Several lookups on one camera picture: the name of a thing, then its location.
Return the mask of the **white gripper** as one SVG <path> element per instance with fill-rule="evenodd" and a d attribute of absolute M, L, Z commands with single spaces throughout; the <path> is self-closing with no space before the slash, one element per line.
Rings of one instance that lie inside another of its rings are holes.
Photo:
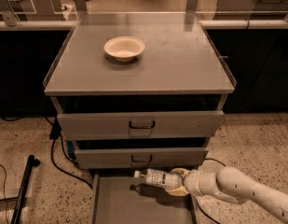
<path fill-rule="evenodd" d="M 176 189 L 165 189 L 171 196 L 184 197 L 188 192 L 195 196 L 214 196 L 219 193 L 215 172 L 189 171 L 185 168 L 174 168 L 171 170 L 171 174 L 179 175 L 184 179 L 185 185 Z"/>

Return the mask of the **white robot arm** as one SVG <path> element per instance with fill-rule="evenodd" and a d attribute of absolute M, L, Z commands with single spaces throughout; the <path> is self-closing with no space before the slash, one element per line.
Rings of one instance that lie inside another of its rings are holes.
<path fill-rule="evenodd" d="M 252 201 L 288 224 L 288 194 L 258 183 L 234 167 L 224 166 L 216 172 L 175 168 L 171 174 L 177 179 L 165 190 L 172 196 L 209 195 L 234 204 Z"/>

